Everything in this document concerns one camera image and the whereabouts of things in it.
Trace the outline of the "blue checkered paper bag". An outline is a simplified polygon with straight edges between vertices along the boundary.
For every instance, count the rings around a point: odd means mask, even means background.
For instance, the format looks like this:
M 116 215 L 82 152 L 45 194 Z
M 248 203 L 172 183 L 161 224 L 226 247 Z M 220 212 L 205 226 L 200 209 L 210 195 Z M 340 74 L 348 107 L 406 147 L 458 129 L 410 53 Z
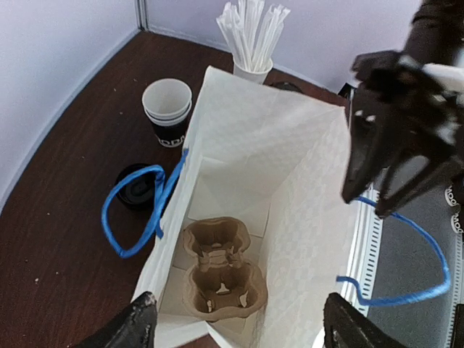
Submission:
M 155 245 L 135 293 L 157 300 L 154 347 L 179 347 L 210 335 L 220 347 L 321 347 L 323 305 L 332 292 L 408 347 L 448 347 L 452 296 L 462 239 L 451 227 L 440 191 L 383 220 L 371 299 L 347 275 L 357 208 L 341 199 L 349 134 L 344 110 L 298 93 L 252 83 L 209 67 L 171 175 L 153 165 L 154 209 L 130 249 L 113 236 L 108 206 L 101 222 L 123 258 Z M 268 289 L 248 318 L 207 322 L 183 303 L 183 229 L 232 217 L 248 229 L 244 255 Z

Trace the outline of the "stack of paper coffee cups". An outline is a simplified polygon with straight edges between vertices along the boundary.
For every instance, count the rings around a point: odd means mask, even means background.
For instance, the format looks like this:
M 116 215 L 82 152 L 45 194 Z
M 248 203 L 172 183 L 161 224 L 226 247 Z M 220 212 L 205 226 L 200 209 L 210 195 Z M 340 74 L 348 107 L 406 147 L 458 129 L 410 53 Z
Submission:
M 174 78 L 157 80 L 144 90 L 141 103 L 163 147 L 175 148 L 183 143 L 192 98 L 190 87 Z

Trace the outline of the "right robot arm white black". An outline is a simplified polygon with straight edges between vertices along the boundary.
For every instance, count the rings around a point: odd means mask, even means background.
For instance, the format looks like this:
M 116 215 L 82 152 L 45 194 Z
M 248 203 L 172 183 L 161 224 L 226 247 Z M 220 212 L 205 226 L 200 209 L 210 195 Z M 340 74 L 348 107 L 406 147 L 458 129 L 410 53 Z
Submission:
M 462 65 L 461 1 L 423 2 L 403 50 L 356 57 L 345 202 L 380 179 L 376 214 L 385 218 L 463 171 L 463 87 L 431 72 Z

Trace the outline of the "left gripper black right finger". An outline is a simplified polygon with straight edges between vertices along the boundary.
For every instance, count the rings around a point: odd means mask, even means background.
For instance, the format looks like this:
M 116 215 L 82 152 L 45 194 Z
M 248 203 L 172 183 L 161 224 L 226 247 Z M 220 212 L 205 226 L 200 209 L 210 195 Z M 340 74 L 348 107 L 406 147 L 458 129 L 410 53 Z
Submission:
M 324 305 L 323 327 L 324 347 L 402 347 L 336 292 L 328 295 Z

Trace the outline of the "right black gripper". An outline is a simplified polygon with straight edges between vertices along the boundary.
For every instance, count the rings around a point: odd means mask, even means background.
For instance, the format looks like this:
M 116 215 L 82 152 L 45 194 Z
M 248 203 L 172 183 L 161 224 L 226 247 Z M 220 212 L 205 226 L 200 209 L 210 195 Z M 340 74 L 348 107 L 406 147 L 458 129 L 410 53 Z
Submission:
M 352 72 L 360 84 L 341 197 L 350 203 L 381 177 L 385 218 L 463 171 L 463 69 L 379 51 L 357 56 Z

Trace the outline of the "single black paper coffee cup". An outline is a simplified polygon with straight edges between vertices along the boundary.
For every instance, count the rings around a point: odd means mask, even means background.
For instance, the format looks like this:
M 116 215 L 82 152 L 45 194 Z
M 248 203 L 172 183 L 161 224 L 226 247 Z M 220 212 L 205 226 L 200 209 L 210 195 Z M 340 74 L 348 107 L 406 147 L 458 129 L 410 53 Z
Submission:
M 463 234 L 463 182 L 454 181 L 444 191 L 446 203 L 457 210 L 451 216 L 451 227 L 456 234 Z

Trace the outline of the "brown cardboard cup carrier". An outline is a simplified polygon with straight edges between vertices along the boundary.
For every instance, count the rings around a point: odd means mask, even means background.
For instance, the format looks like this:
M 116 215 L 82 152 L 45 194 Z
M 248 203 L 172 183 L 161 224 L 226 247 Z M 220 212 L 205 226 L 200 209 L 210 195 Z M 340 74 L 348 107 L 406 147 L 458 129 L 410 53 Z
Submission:
M 183 303 L 194 317 L 207 322 L 248 318 L 267 303 L 262 271 L 244 255 L 251 239 L 242 221 L 198 220 L 182 236 L 184 250 L 194 259 L 184 276 Z

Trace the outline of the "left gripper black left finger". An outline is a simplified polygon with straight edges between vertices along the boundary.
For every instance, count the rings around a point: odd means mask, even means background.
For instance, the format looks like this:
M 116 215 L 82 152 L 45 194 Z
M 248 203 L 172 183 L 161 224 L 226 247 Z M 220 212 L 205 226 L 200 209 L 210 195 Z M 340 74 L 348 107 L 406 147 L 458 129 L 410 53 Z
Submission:
M 157 300 L 145 291 L 110 322 L 74 347 L 154 347 Z

